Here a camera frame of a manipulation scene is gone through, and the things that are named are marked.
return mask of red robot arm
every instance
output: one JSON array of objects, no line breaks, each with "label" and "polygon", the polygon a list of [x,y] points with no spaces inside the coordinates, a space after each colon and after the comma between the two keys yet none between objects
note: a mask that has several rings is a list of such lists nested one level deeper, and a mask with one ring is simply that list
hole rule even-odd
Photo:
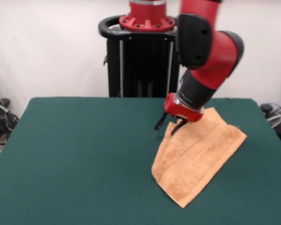
[{"label": "red robot arm", "polygon": [[155,129],[170,114],[182,122],[197,122],[204,105],[228,78],[243,52],[242,39],[230,31],[215,31],[215,20],[221,0],[182,0],[176,36],[180,63],[189,69],[177,93],[165,101],[165,113]]}]

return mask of towel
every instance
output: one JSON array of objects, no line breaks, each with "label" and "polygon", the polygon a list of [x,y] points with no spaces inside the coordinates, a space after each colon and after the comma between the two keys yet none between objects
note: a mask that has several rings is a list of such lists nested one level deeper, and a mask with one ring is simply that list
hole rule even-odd
[{"label": "towel", "polygon": [[157,184],[185,208],[245,141],[246,135],[228,125],[214,108],[197,123],[187,123],[173,136],[170,122],[152,166]]}]

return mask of green table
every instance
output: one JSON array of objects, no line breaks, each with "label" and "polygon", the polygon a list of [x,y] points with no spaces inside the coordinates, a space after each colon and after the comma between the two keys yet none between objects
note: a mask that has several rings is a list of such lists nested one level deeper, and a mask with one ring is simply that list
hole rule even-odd
[{"label": "green table", "polygon": [[150,171],[163,99],[31,100],[0,157],[0,225],[281,225],[277,135],[252,100],[208,106],[248,138],[181,209]]}]

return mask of black ring handle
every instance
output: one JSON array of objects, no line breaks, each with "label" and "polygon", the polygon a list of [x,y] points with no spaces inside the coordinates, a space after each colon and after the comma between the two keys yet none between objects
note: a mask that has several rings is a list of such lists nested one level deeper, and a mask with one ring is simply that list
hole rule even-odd
[{"label": "black ring handle", "polygon": [[114,40],[138,40],[138,39],[147,39],[150,40],[168,40],[175,41],[175,30],[170,30],[166,32],[140,32],[140,31],[128,31],[125,29],[122,30],[112,30],[111,26],[119,25],[119,19],[124,15],[116,15],[103,19],[98,26],[99,34],[107,39]]}]

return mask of red flange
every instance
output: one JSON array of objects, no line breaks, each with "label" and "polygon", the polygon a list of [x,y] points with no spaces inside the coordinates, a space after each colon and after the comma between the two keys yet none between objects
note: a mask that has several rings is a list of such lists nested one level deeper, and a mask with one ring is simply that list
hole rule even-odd
[{"label": "red flange", "polygon": [[130,13],[119,19],[127,30],[164,32],[175,26],[175,20],[166,15],[166,0],[130,0],[130,8]]},{"label": "red flange", "polygon": [[204,114],[204,111],[196,111],[182,105],[179,101],[176,102],[176,96],[174,93],[168,94],[164,102],[164,109],[167,114],[174,117],[179,116],[187,119],[189,122],[198,122]]}]

